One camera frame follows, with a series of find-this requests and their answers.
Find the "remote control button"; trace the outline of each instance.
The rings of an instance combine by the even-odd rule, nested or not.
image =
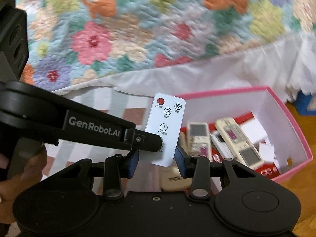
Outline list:
[[[163,104],[165,103],[165,100],[164,100],[163,98],[159,98],[159,99],[157,100],[157,103],[158,103],[159,105],[163,105]]]
[[[163,111],[166,115],[170,115],[171,114],[171,109],[170,108],[165,108],[165,110]]]
[[[180,110],[182,108],[182,105],[181,103],[177,102],[174,107],[177,109],[177,110]]]
[[[168,126],[166,124],[161,124],[160,125],[160,130],[166,131],[168,129]]]

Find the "remote control display screen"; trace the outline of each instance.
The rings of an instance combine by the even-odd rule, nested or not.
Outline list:
[[[261,161],[260,157],[258,156],[257,152],[252,148],[249,147],[239,152],[241,157],[246,162],[247,166],[251,166]]]
[[[190,125],[190,136],[207,136],[205,125]]]

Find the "red power button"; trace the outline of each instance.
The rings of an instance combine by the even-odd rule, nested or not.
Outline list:
[[[165,100],[164,100],[163,98],[159,98],[159,99],[157,100],[157,103],[158,103],[159,105],[163,105],[163,104],[165,103]]]

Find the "human hand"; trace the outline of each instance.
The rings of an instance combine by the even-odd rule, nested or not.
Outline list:
[[[24,190],[30,188],[42,179],[42,170],[47,164],[47,152],[43,146],[40,152],[29,159],[24,172],[15,175],[9,180],[0,182],[0,223],[11,224],[15,220],[12,214],[12,205],[15,198]],[[0,168],[8,166],[8,159],[0,154]]]

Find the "black device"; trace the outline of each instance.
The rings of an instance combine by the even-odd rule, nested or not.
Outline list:
[[[129,192],[124,197],[120,179],[133,176],[139,150],[161,148],[160,136],[13,81],[21,77],[28,58],[26,13],[15,8],[14,0],[2,0],[0,19],[0,147],[10,160],[8,168],[22,137],[130,150],[104,163],[78,161],[21,193],[13,205],[20,237],[294,236],[301,206],[292,192],[237,161],[189,157],[181,147],[175,158],[181,176],[193,178],[188,195]],[[7,175],[8,169],[0,170],[1,181]],[[211,195],[211,176],[221,177],[223,189],[217,195]],[[94,177],[104,177],[101,196],[91,191]]]

